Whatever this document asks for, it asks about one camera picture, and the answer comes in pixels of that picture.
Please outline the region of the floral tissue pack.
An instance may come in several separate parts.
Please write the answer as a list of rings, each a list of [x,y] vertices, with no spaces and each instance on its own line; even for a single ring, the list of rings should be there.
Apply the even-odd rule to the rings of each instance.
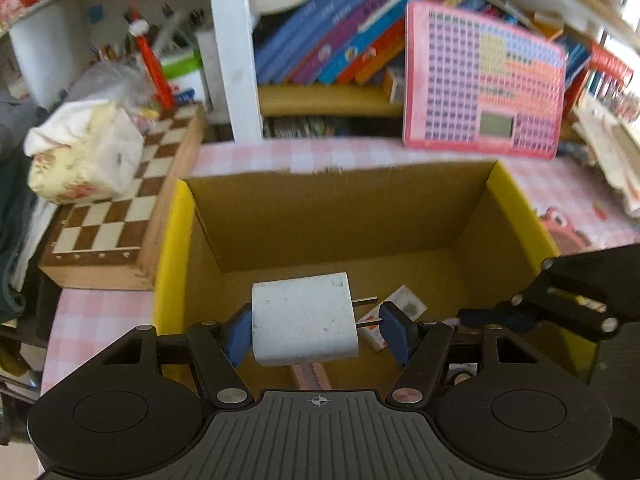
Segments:
[[[143,136],[118,103],[61,105],[28,130],[28,186],[58,205],[106,200],[127,192],[141,164]]]

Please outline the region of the staples box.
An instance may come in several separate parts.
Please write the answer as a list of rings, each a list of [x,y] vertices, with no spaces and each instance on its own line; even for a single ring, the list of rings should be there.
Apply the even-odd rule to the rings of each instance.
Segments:
[[[426,311],[426,304],[408,286],[401,285],[356,318],[358,335],[373,352],[390,348],[396,358],[405,361],[418,344],[416,322]]]

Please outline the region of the pile of clothes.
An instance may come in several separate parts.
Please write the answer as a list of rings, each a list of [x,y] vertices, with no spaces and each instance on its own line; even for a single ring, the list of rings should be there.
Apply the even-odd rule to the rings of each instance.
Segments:
[[[1,322],[19,318],[24,298],[11,285],[21,255],[37,195],[27,184],[32,159],[24,153],[28,130],[46,114],[35,104],[1,91]]]

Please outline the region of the red pen in holder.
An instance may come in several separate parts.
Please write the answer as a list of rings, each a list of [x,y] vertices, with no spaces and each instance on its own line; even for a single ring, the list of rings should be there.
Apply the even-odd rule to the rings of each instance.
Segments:
[[[150,47],[149,41],[146,39],[148,31],[149,23],[143,18],[134,18],[129,25],[129,33],[134,37],[134,41],[140,50],[143,64],[154,84],[157,101],[163,110],[172,110],[175,107],[174,97],[163,73],[160,61],[157,59]]]

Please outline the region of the white power adapter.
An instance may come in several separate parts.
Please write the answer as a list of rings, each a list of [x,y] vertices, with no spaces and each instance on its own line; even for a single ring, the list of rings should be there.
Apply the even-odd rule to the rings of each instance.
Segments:
[[[252,284],[252,350],[262,366],[356,358],[355,310],[375,296],[354,296],[345,272],[302,278],[258,278]]]

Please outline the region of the white shelf post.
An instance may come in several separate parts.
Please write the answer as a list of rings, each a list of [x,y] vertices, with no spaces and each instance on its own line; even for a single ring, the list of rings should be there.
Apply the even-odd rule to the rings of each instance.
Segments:
[[[233,139],[262,142],[250,0],[210,0]]]

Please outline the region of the row of blue books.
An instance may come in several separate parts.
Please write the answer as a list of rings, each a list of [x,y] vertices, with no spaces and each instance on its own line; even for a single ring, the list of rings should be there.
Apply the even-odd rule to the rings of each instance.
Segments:
[[[258,84],[332,84],[405,16],[408,1],[308,0],[262,18],[254,32]]]

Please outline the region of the wooden chessboard box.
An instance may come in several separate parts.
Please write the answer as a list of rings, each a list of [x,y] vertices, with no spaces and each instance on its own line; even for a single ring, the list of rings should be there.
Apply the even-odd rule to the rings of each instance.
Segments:
[[[190,176],[205,129],[200,103],[152,125],[129,190],[61,207],[39,269],[62,288],[153,289],[174,187]]]

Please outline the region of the red book box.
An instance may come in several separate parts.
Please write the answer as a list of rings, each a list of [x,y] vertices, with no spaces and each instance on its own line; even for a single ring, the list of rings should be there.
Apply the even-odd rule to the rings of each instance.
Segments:
[[[592,73],[600,74],[620,88],[626,88],[634,78],[631,67],[594,41],[581,44],[578,50],[573,50],[567,58],[566,68],[564,117],[572,111]]]

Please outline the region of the pile of papers and books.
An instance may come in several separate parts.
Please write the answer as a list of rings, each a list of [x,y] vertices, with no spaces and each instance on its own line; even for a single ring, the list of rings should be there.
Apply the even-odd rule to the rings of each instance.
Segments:
[[[639,219],[639,130],[585,93],[572,112],[574,131],[596,158],[608,185],[622,198],[626,214]]]

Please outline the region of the pink toy keyboard tablet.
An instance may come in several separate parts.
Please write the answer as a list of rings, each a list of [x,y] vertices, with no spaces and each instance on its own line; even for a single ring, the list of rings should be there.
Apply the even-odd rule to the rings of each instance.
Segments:
[[[408,148],[549,160],[562,125],[566,53],[498,18],[412,0],[406,10]]]

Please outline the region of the pink printed table mat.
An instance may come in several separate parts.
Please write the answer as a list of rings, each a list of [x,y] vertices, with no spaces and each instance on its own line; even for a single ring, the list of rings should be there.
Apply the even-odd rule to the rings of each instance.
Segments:
[[[204,144],[194,177],[285,171],[356,170],[460,160],[456,153],[416,151],[399,140],[334,138],[265,140],[259,144]],[[567,214],[593,248],[634,243],[639,226],[604,181],[570,157],[505,157],[503,166],[538,214],[554,207]],[[152,320],[152,292],[63,289],[44,360],[42,386],[50,389],[118,337]]]

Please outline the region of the yellow cardboard box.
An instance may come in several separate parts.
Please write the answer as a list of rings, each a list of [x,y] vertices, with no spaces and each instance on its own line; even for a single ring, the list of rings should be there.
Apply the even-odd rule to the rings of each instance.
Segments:
[[[407,286],[443,320],[512,298],[557,255],[498,162],[191,178],[175,187],[153,322],[182,333],[226,320],[257,282],[336,272],[360,298]]]

